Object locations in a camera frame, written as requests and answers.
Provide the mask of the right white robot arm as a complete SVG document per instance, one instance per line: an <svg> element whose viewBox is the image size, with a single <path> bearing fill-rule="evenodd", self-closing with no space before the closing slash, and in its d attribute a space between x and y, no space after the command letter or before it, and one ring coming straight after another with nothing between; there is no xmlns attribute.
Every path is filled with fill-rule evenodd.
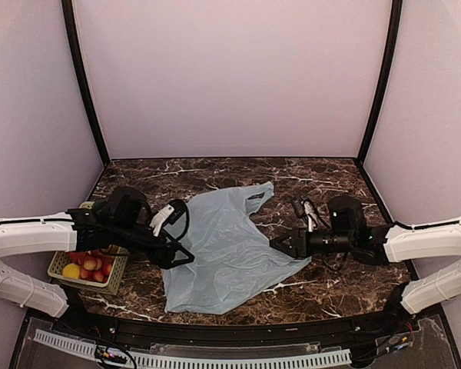
<svg viewBox="0 0 461 369"><path fill-rule="evenodd" d="M388 265L419 258L457 256L458 261L430 276L393 289L377 327L392 334L406 317L461 295L461 216L439 223L407 225L398 221L382 227L366 223L361 202L348 195L327 203L325 222L314 203L294 200L294 211L307 226L270 241L270 246L294 259L315 254L342 254L367 265Z"/></svg>

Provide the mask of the dark green avocado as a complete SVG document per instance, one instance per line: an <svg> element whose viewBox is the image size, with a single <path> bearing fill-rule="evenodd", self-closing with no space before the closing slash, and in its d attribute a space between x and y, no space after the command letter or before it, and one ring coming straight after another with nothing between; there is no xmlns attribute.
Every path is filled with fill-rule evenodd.
<svg viewBox="0 0 461 369"><path fill-rule="evenodd" d="M97 211L98 209L101 209L105 206L106 204L106 200L97 200L97 201L94 201L92 206L91 206L91 210L92 211Z"/></svg>

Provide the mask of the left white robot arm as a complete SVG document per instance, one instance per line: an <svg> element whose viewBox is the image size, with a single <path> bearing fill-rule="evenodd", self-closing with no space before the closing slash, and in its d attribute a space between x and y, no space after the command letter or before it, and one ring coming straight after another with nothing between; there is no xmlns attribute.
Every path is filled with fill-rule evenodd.
<svg viewBox="0 0 461 369"><path fill-rule="evenodd" d="M0 218L0 298L61 317L77 335L93 328L93 319L61 286L49 284L10 268L3 258L47 251L78 252L118 246L145 254L161 269L194 261L194 256L164 231L167 224L188 218L186 203L175 199L154 213L146 196L131 187L116 187L90 208L72 208L57 214Z"/></svg>

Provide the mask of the light blue plastic bag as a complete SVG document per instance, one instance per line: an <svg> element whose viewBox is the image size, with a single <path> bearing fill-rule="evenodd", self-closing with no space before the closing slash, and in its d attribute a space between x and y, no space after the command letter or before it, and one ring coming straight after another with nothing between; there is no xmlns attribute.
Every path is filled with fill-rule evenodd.
<svg viewBox="0 0 461 369"><path fill-rule="evenodd" d="M186 231L181 244L194 255L163 273L166 312L225 314L310 263L271 248L250 219L273 195L266 182L189 200L189 215L165 228L172 235Z"/></svg>

